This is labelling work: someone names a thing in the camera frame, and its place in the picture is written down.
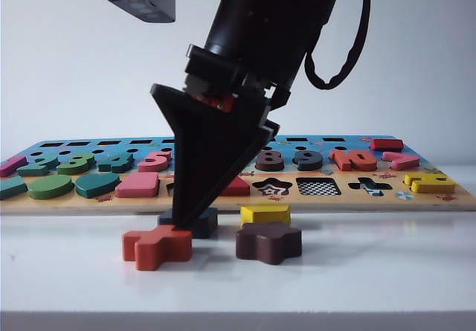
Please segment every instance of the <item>cross-shaped cutout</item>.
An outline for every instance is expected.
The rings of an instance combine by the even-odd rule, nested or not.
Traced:
[[[237,258],[281,264],[302,254],[301,231],[284,222],[245,223],[237,232]]]
[[[125,261],[137,270],[156,270],[163,262],[186,262],[192,257],[192,232],[159,225],[151,231],[130,231],[122,236]]]
[[[392,190],[389,184],[374,182],[369,177],[359,177],[358,182],[349,183],[349,187],[353,190],[365,190],[369,195],[374,197],[383,196],[382,190]]]

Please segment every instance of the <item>white table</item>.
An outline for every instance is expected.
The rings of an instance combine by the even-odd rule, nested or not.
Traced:
[[[441,169],[476,194],[476,167]],[[280,266],[235,258],[238,221],[136,271],[120,236],[156,216],[2,217],[2,330],[476,330],[474,212],[294,214]]]

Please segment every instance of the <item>pink puzzle piece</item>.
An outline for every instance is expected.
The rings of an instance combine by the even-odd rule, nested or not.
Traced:
[[[418,155],[402,154],[401,152],[385,151],[382,154],[382,160],[392,161],[390,168],[396,171],[410,169],[419,165]]]
[[[170,151],[151,152],[147,154],[145,161],[139,162],[138,170],[140,173],[165,170],[169,167],[169,160],[171,158]]]
[[[131,173],[115,190],[117,197],[154,197],[158,194],[158,186],[157,173]]]
[[[7,177],[10,176],[12,173],[16,171],[21,166],[28,165],[28,161],[26,156],[14,156],[12,158],[9,158],[4,162],[2,165],[0,165],[0,176],[1,177]]]

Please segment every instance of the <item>wooden number piece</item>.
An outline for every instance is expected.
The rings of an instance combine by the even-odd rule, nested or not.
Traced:
[[[94,155],[91,153],[76,154],[67,164],[58,166],[58,175],[77,175],[78,173],[85,173],[95,162]]]
[[[314,171],[322,167],[323,157],[317,151],[301,150],[295,153],[292,162],[297,164],[299,171]]]
[[[377,159],[369,151],[333,150],[330,152],[329,158],[335,161],[340,171],[351,171],[352,168],[360,171],[377,170]]]
[[[45,155],[35,158],[33,161],[26,166],[19,167],[16,172],[20,176],[44,176],[60,163],[55,155]]]
[[[170,159],[170,151],[151,152],[147,154],[144,161],[139,162],[138,171],[140,173],[163,171],[169,167]]]
[[[113,156],[97,164],[97,171],[111,173],[125,173],[131,170],[134,155],[130,152]]]
[[[284,160],[276,150],[263,150],[257,156],[256,166],[261,171],[280,171],[284,169]]]

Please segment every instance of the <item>red puzzle piece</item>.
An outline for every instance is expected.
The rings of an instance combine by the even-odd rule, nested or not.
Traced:
[[[192,257],[192,232],[158,225],[151,231],[130,231],[122,236],[122,255],[137,270],[156,270],[163,262],[186,262]]]
[[[250,185],[241,179],[235,177],[234,180],[220,193],[220,196],[249,196]]]
[[[352,167],[360,171],[377,170],[377,159],[369,151],[350,150],[344,152],[333,150],[330,152],[329,158],[335,161],[340,171],[351,171]]]

